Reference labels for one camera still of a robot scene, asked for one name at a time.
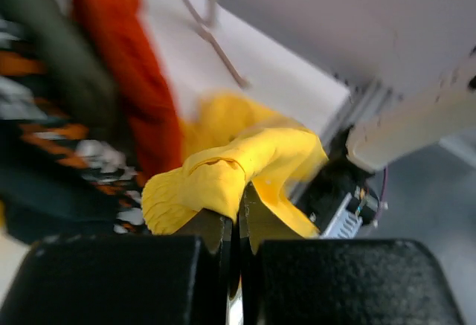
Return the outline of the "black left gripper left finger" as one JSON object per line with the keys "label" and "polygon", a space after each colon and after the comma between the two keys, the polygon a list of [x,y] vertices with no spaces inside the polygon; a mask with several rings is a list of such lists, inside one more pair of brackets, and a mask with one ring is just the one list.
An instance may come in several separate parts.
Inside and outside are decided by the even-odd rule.
{"label": "black left gripper left finger", "polygon": [[208,210],[170,236],[51,236],[23,259],[3,324],[224,324],[231,220]]}

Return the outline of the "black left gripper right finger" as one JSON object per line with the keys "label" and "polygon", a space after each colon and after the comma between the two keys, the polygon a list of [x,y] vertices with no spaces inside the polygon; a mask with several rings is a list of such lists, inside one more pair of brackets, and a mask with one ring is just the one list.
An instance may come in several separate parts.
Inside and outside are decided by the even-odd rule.
{"label": "black left gripper right finger", "polygon": [[435,256],[411,239],[303,239],[248,185],[239,209],[246,324],[462,324]]}

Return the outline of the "yellow shorts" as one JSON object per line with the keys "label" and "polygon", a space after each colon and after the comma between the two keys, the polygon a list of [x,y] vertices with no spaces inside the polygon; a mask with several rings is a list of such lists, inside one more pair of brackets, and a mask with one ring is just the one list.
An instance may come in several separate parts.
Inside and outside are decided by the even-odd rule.
{"label": "yellow shorts", "polygon": [[318,226],[289,200],[288,188],[311,180],[328,161],[318,135],[242,94],[221,92],[204,98],[195,120],[184,123],[185,160],[153,176],[142,193],[146,226],[168,235],[211,210],[237,221],[248,184],[260,201],[304,238]]}

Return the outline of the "dark navy shorts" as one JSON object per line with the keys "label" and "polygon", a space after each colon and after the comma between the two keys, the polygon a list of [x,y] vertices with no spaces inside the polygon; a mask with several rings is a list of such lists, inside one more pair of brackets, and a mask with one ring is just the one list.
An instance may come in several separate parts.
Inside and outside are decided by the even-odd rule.
{"label": "dark navy shorts", "polygon": [[51,167],[1,165],[7,233],[31,244],[53,235],[112,234],[115,198],[77,176]]}

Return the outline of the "orange camouflage shorts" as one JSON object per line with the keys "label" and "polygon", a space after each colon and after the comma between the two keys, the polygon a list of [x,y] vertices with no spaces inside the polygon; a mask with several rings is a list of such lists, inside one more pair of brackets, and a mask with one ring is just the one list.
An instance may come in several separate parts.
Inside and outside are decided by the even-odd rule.
{"label": "orange camouflage shorts", "polygon": [[21,25],[1,20],[1,165],[67,171],[115,198],[113,234],[146,234],[141,175],[64,110]]}

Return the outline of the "olive grey shorts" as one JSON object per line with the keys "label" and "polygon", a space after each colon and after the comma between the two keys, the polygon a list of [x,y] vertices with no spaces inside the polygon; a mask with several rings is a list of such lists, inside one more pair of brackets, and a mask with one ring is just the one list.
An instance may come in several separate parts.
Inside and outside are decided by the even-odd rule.
{"label": "olive grey shorts", "polygon": [[7,14],[33,34],[72,116],[90,128],[94,138],[116,142],[123,130],[118,87],[82,31],[55,0],[3,1]]}

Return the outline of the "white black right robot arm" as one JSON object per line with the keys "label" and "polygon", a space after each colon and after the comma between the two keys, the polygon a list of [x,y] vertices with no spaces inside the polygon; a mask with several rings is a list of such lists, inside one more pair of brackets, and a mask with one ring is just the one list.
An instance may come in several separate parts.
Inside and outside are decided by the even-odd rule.
{"label": "white black right robot arm", "polygon": [[341,130],[308,190],[325,195],[363,184],[402,156],[473,124],[475,76]]}

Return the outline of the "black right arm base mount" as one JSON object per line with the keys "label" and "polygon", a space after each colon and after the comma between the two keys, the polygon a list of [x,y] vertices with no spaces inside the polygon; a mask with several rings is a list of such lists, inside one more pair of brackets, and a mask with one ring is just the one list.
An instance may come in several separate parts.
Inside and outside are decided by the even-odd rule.
{"label": "black right arm base mount", "polygon": [[297,201],[297,208],[308,216],[319,231],[325,231],[345,196],[350,195],[346,210],[370,225],[379,209],[379,197],[369,185],[374,173],[352,164],[346,158],[328,161],[310,181]]}

